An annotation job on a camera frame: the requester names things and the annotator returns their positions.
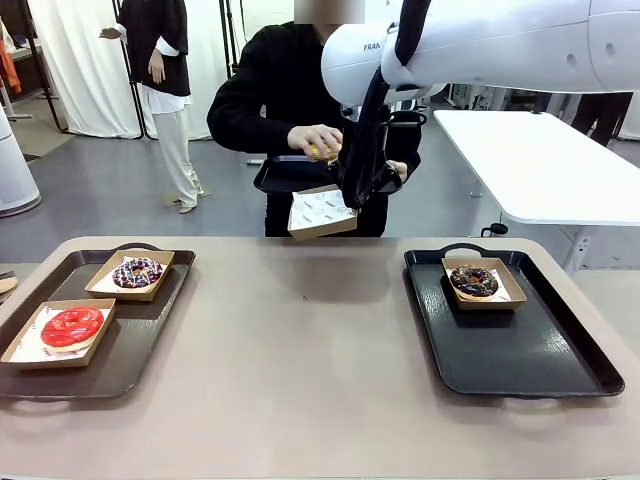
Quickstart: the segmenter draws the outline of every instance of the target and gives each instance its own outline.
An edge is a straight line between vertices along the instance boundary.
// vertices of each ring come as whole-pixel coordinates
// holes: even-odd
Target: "hand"
[[[100,38],[106,38],[107,40],[118,40],[120,36],[120,32],[115,28],[103,28],[100,32]]]
[[[402,183],[405,183],[407,181],[407,179],[409,178],[409,167],[407,167],[406,163],[388,160],[387,165],[389,165],[396,171],[396,173],[400,177],[400,180],[402,180]]]
[[[153,83],[161,84],[165,80],[164,75],[164,60],[162,54],[155,48],[151,54],[151,60],[149,60],[149,73],[153,77]]]
[[[337,128],[330,128],[326,125],[313,125],[310,127],[294,127],[287,135],[289,148],[293,150],[304,150],[304,153],[311,160],[317,160],[318,155],[314,155],[312,146],[318,149],[319,156],[323,160],[329,160],[329,150],[337,154],[342,148],[342,132]]]

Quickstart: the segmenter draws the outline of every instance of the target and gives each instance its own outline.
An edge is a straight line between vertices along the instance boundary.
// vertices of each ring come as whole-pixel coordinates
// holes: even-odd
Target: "person in white pants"
[[[184,0],[125,0],[118,21],[103,29],[100,38],[121,39],[127,45],[134,80],[142,83],[167,169],[178,189],[180,213],[189,213],[203,190],[189,160],[186,109],[191,96]]]

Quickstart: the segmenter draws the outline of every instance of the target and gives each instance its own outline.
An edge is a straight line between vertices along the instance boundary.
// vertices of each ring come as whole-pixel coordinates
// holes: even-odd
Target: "donut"
[[[311,145],[311,153],[313,154],[313,159],[315,161],[331,162],[332,160],[335,160],[336,158],[338,158],[338,155],[342,150],[342,145],[340,145],[340,148],[338,149],[337,152],[334,152],[329,145],[327,145],[326,147],[327,147],[327,152],[329,153],[329,158],[322,158],[322,156],[320,155],[320,149],[315,145]]]
[[[156,283],[162,276],[162,265],[150,258],[124,262],[113,272],[113,283],[122,288],[143,288]]]
[[[49,320],[40,338],[53,351],[73,352],[91,345],[103,323],[104,317],[97,308],[72,308]]]
[[[486,268],[463,265],[451,272],[451,283],[465,300],[487,301],[498,291],[495,276]]]

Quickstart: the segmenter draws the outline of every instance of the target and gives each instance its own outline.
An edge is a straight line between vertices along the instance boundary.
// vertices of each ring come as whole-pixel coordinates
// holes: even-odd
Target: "chocolate donut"
[[[113,272],[113,283],[122,288],[143,288],[153,285],[162,276],[162,265],[150,258],[124,262]]]
[[[463,265],[451,272],[450,278],[457,290],[477,299],[492,297],[499,288],[495,276],[486,268]]]

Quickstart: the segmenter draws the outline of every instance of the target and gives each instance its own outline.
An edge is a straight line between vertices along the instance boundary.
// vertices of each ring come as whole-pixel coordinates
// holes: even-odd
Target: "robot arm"
[[[398,35],[397,23],[340,27],[322,58],[329,93],[345,106],[362,105],[378,68],[390,86],[385,103],[434,94],[445,83],[640,90],[637,0],[433,0],[406,67]]]

